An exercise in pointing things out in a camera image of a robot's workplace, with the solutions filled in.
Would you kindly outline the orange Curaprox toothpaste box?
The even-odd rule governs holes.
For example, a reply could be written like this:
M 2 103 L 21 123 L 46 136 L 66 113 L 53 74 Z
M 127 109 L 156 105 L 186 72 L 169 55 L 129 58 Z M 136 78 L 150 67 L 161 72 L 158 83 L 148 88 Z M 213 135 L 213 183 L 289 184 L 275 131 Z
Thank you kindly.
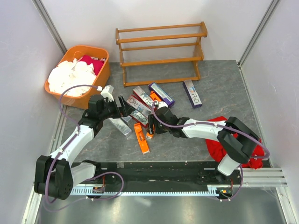
M 141 124 L 140 123 L 134 124 L 134 130 L 135 130 L 135 134 L 136 134 L 139 146 L 141 148 L 142 154 L 149 153 L 150 150 L 149 150 L 148 144 L 146 142 L 145 136 L 143 134 Z

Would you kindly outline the purple white R.O toothpaste box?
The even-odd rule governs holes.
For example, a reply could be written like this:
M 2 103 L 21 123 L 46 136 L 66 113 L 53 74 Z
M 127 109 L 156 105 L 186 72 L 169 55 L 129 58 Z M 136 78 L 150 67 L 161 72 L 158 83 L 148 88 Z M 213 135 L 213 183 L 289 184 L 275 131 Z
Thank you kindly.
M 183 82 L 184 90 L 189 98 L 192 108 L 199 108 L 202 106 L 199 94 L 197 93 L 192 80 L 185 80 Z

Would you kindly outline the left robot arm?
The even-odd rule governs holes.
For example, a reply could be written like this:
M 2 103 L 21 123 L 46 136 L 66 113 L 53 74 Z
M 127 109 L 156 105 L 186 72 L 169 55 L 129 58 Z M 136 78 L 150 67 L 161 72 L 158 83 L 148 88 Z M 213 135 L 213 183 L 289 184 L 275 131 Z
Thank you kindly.
M 90 97 L 78 127 L 66 142 L 50 155 L 41 155 L 37 159 L 34 180 L 36 193 L 65 200 L 74 186 L 84 181 L 99 183 L 102 180 L 103 173 L 96 162 L 72 164 L 82 149 L 100 132 L 104 120 L 127 117 L 134 111 L 122 96 L 118 99 L 120 107 L 111 97 Z

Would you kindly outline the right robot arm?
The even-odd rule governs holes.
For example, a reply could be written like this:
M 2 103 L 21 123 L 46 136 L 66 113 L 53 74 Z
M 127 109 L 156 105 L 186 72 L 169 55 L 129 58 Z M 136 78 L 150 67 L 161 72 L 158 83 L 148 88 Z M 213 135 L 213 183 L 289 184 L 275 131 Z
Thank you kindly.
M 154 133 L 169 132 L 176 138 L 201 138 L 219 142 L 226 151 L 214 178 L 218 183 L 226 183 L 240 165 L 249 162 L 258 136 L 236 117 L 225 121 L 198 121 L 188 117 L 178 118 L 168 107 L 154 110 Z

